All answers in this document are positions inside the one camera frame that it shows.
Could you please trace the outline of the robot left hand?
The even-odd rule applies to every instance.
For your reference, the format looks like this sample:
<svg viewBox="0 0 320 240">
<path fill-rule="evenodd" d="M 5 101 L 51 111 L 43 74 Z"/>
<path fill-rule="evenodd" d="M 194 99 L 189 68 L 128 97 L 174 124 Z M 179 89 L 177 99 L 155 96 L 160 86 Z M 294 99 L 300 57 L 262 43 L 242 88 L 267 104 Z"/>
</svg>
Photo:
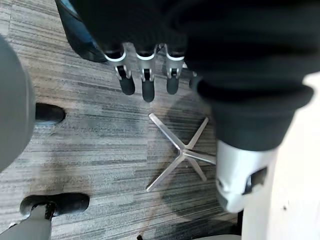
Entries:
<svg viewBox="0 0 320 240">
<path fill-rule="evenodd" d="M 95 41 L 166 44 L 201 78 L 217 139 L 216 185 L 230 213 L 263 183 L 320 69 L 317 0 L 74 0 Z"/>
</svg>

